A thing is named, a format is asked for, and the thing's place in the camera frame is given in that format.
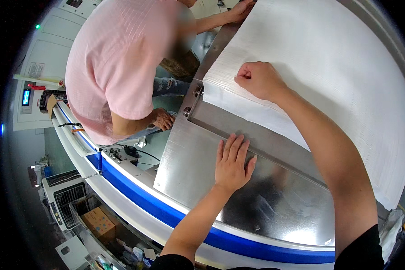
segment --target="sticker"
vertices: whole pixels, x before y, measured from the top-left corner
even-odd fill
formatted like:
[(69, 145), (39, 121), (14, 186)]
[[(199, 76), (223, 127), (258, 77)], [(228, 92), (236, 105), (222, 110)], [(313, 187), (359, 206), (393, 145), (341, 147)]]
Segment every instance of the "sticker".
[(40, 78), (42, 77), (42, 72), (43, 68), (45, 67), (45, 64), (43, 63), (30, 63), (30, 66), (28, 67), (28, 71), (26, 73), (27, 77), (31, 78)]

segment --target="black sleeve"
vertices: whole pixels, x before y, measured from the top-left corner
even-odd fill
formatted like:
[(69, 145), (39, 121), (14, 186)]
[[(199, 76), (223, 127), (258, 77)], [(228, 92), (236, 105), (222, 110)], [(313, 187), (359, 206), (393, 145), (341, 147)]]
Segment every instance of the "black sleeve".
[(150, 270), (194, 270), (188, 258), (177, 254), (162, 255), (151, 264)]
[(342, 251), (335, 262), (334, 270), (384, 268), (378, 224), (365, 231)]

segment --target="cable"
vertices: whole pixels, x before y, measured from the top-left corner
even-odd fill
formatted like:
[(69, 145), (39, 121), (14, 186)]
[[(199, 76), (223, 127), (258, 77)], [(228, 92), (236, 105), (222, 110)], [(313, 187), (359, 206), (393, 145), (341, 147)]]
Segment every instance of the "cable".
[[(124, 146), (123, 144), (119, 144), (119, 143), (115, 143), (115, 144), (117, 144), (117, 145), (119, 145), (119, 146), (122, 146), (122, 147), (126, 147), (126, 146)], [(144, 151), (138, 150), (138, 149), (137, 149), (137, 151), (138, 151), (138, 152), (141, 152), (141, 153), (144, 153), (144, 154), (147, 154), (147, 155), (151, 156), (152, 158), (156, 159), (157, 161), (161, 162), (160, 159), (158, 159), (157, 157), (155, 157), (155, 156), (152, 155), (152, 154), (149, 154), (149, 153), (147, 153), (147, 152), (144, 152)]]
[(153, 165), (153, 164), (142, 163), (142, 162), (138, 162), (138, 164), (147, 164), (147, 165), (155, 166), (155, 165)]
[(138, 150), (138, 149), (137, 149), (137, 151), (138, 151), (138, 152), (141, 152), (141, 153), (144, 153), (144, 154), (147, 154), (147, 155), (149, 155), (149, 156), (151, 156), (151, 157), (157, 159), (157, 161), (161, 162), (161, 160), (158, 159), (157, 157), (155, 157), (154, 155), (151, 155), (151, 154), (149, 154), (149, 153), (147, 153), (147, 152), (144, 152), (144, 151), (141, 151), (141, 150)]

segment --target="clenched fist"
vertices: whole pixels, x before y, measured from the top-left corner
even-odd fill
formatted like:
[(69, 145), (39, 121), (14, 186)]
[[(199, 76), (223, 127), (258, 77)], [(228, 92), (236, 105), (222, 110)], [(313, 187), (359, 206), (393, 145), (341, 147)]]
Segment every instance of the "clenched fist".
[(257, 98), (273, 103), (276, 103), (284, 94), (292, 92), (268, 62), (244, 63), (234, 81)]

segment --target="ripped jeans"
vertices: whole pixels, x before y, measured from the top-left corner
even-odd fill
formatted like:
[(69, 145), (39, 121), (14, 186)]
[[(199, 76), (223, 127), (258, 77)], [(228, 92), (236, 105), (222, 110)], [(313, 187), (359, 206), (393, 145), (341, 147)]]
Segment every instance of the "ripped jeans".
[[(152, 97), (185, 95), (189, 89), (189, 85), (190, 83), (182, 82), (174, 78), (154, 78)], [(169, 111), (169, 113), (177, 116), (177, 113), (174, 111)], [(140, 138), (161, 130), (162, 129), (159, 127), (150, 125), (146, 129), (131, 135), (128, 139)]]

